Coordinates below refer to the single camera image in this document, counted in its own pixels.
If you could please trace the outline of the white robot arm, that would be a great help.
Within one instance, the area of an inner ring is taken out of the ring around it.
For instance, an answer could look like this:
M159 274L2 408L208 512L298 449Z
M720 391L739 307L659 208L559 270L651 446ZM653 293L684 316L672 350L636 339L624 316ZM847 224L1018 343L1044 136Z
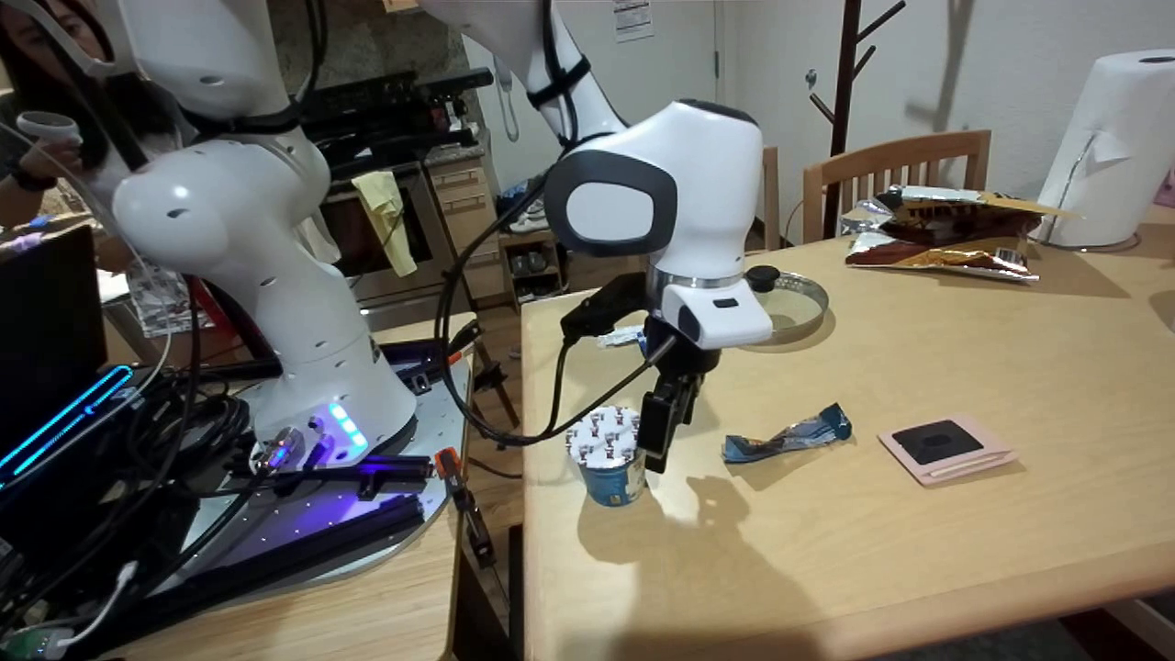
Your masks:
M675 99L627 126L552 0L422 0L506 63L560 143L542 212L577 254L642 254L659 345L760 345L771 320L740 281L760 192L760 126ZM94 0L115 68L139 75L197 136L107 186L115 232L197 274L255 323L281 372L249 391L253 435L352 465L415 419L345 274L306 245L326 163L299 134L265 0Z

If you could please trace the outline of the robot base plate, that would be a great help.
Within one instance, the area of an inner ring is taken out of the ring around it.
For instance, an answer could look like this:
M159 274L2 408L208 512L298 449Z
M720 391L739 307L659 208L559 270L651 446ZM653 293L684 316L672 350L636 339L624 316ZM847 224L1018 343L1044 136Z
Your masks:
M448 502L432 457L462 440L444 378L466 383L438 343L392 343L392 372L415 392L415 419L356 465L247 479L200 497L184 561L137 578L149 606L208 611L242 594L315 583L385 561Z

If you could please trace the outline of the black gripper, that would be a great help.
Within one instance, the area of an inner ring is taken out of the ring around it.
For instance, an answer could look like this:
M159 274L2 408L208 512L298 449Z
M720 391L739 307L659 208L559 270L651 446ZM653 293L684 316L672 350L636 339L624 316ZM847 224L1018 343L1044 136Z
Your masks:
M760 345L771 334L773 323L740 274L653 274L646 343L656 360L656 391L642 397L637 412L637 449L653 474L663 470L672 435L690 419L695 397L720 364L720 354Z

